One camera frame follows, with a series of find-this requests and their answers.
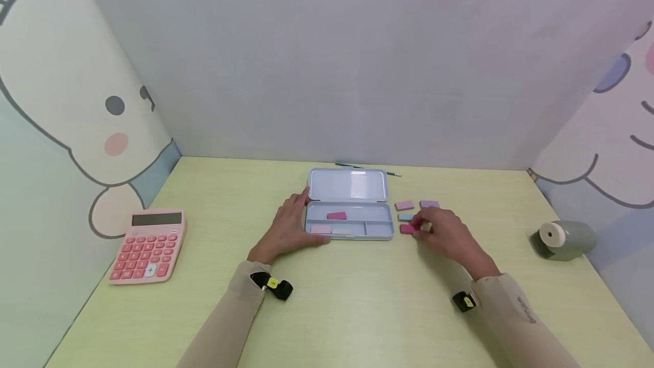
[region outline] hand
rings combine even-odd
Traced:
[[[421,227],[425,222],[431,223],[431,230],[416,231],[413,237],[440,255],[464,266],[475,281],[501,274],[492,258],[472,236],[468,226],[451,210],[434,207],[422,209],[410,224]]]
[[[275,219],[259,243],[250,250],[249,261],[271,265],[284,253],[295,252],[309,246],[322,246],[330,242],[327,236],[312,235],[302,227],[302,211],[309,201],[309,187],[302,194],[294,193],[277,209]]]

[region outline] wall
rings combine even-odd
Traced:
[[[97,1],[184,154],[496,169],[533,164],[653,10]]]
[[[654,29],[647,24],[533,166],[561,219],[599,235],[588,256],[654,349]]]
[[[0,366],[42,367],[180,154],[93,0],[0,0]]]

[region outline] yellow tag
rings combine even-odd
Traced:
[[[279,284],[279,282],[277,282],[274,277],[271,277],[271,278],[268,279],[268,284],[267,284],[268,287],[277,288],[278,284]]]

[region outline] light green table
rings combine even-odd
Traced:
[[[277,206],[301,191],[311,162],[184,157],[155,208],[183,208],[187,237],[158,285],[100,283],[48,368],[174,367]],[[439,200],[455,210],[582,367],[653,367],[654,356],[586,259],[535,256],[526,236],[556,219],[524,172],[388,167],[389,203]],[[279,260],[295,291],[268,295],[240,367],[495,367],[505,357],[476,312],[453,293],[458,266],[396,233],[389,242],[333,241]]]

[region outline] pink cheek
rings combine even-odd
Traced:
[[[127,135],[124,134],[124,132],[116,132],[109,136],[104,142],[104,152],[111,157],[119,156],[121,153],[125,152],[128,144],[129,139]]]

